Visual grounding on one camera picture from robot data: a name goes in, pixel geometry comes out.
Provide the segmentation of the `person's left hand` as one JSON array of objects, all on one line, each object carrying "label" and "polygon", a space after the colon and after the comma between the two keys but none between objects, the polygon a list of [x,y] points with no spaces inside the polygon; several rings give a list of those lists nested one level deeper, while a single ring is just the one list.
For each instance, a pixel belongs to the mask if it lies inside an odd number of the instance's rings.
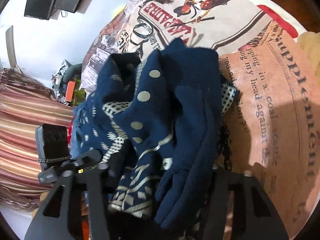
[{"label": "person's left hand", "polygon": [[[42,204],[42,202],[47,198],[47,196],[48,196],[49,193],[50,193],[49,191],[45,191],[45,192],[43,192],[43,193],[40,195],[39,207],[40,207],[40,205]],[[36,213],[37,213],[38,210],[39,210],[39,207],[37,207],[35,210],[32,211],[32,213],[31,213],[31,217],[32,217],[32,218],[35,217]]]}]

